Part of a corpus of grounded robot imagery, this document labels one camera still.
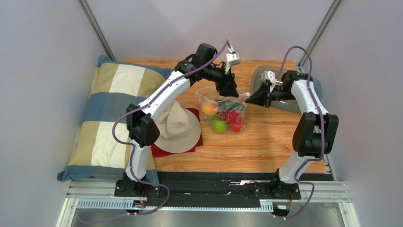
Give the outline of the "green cucumber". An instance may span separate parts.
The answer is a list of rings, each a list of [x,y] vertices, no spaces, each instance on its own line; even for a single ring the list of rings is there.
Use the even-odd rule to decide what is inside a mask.
[[[246,106],[243,103],[234,100],[221,100],[218,102],[219,111],[243,111]]]

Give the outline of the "clear polka dot zip bag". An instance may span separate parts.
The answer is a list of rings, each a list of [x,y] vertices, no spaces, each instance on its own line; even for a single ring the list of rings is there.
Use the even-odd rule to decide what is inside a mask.
[[[215,87],[205,87],[195,94],[200,110],[211,130],[215,133],[243,133],[246,131],[245,102],[250,93],[237,89],[239,97],[222,96]]]

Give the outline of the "purple grapes bunch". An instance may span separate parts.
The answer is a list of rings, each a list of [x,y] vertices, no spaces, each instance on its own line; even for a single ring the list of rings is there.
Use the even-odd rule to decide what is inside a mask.
[[[215,114],[215,117],[221,121],[228,121],[228,111],[219,111]]]

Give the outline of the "orange fruit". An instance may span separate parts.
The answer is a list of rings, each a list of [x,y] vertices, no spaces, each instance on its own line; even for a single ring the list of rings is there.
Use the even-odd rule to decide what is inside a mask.
[[[202,103],[201,110],[206,116],[214,116],[219,110],[219,105],[215,102],[206,101]]]

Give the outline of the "red apple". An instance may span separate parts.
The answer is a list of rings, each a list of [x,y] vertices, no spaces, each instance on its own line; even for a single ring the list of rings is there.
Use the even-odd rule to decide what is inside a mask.
[[[231,132],[241,133],[244,130],[244,124],[245,121],[243,119],[240,119],[236,123],[229,123],[228,128]]]

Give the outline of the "green apple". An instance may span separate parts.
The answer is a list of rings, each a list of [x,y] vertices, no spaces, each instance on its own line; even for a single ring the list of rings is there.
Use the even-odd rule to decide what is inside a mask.
[[[214,118],[212,120],[212,128],[216,133],[224,133],[228,128],[228,122]]]

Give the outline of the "red strawberry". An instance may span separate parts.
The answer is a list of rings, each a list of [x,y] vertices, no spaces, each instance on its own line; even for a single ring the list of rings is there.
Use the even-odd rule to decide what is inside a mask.
[[[239,123],[240,121],[240,115],[237,111],[230,110],[226,114],[226,120],[229,123]]]

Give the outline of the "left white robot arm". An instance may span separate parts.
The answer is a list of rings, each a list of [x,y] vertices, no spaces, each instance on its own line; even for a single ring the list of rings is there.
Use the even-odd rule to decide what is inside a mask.
[[[231,67],[240,64],[240,56],[226,42],[220,50],[202,43],[195,53],[179,61],[168,79],[148,99],[127,107],[126,127],[129,131],[131,153],[122,183],[116,189],[124,194],[139,196],[144,191],[146,162],[159,135],[157,120],[180,94],[202,79],[215,83],[221,96],[238,97],[235,75]]]

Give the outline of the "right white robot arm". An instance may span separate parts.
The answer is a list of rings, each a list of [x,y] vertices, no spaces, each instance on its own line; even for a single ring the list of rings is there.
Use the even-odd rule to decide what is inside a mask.
[[[289,198],[299,189],[299,178],[307,167],[331,152],[339,119],[322,105],[310,74],[288,70],[281,77],[282,84],[278,85],[273,71],[257,69],[252,82],[258,82],[259,88],[247,98],[248,104],[268,108],[275,95],[293,96],[301,112],[292,138],[294,152],[275,172],[268,189],[264,184],[255,183],[258,192],[269,192],[274,198]]]

